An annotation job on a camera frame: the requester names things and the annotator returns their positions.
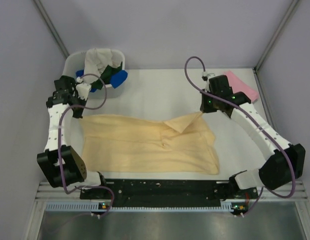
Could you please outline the cream yellow t shirt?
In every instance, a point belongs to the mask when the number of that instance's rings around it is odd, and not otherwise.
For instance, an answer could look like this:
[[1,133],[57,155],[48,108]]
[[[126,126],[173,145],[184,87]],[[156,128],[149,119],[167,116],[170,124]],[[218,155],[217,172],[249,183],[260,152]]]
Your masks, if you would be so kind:
[[100,114],[85,116],[82,159],[92,172],[217,175],[215,135],[194,112],[166,121]]

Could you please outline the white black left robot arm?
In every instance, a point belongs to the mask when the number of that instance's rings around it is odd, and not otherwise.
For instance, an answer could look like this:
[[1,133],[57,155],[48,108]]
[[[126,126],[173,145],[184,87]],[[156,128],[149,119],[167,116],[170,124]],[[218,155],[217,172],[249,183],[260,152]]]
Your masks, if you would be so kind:
[[54,81],[55,90],[46,101],[49,114],[48,138],[44,151],[36,157],[37,163],[53,188],[64,188],[67,194],[75,189],[91,188],[97,198],[104,198],[109,191],[103,175],[89,171],[71,145],[71,123],[81,119],[87,108],[92,89],[83,76],[72,78],[66,75]]

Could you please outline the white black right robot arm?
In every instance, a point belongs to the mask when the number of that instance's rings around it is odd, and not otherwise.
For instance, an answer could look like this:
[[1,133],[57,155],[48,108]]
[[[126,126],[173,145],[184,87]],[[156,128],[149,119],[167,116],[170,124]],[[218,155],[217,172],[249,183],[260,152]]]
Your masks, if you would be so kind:
[[205,88],[201,92],[203,113],[220,111],[236,122],[261,151],[265,163],[256,169],[238,172],[229,178],[228,192],[240,198],[249,188],[265,187],[272,194],[291,183],[290,198],[296,190],[296,180],[303,174],[306,150],[280,136],[258,113],[251,99],[242,91],[234,92],[226,75],[209,77],[202,73]]

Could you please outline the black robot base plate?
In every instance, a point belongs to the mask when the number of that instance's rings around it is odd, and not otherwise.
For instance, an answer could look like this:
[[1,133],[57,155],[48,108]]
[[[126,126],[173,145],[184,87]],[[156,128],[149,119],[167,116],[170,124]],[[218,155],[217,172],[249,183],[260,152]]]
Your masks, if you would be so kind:
[[114,207],[217,207],[220,201],[252,200],[256,188],[240,190],[227,180],[107,179]]

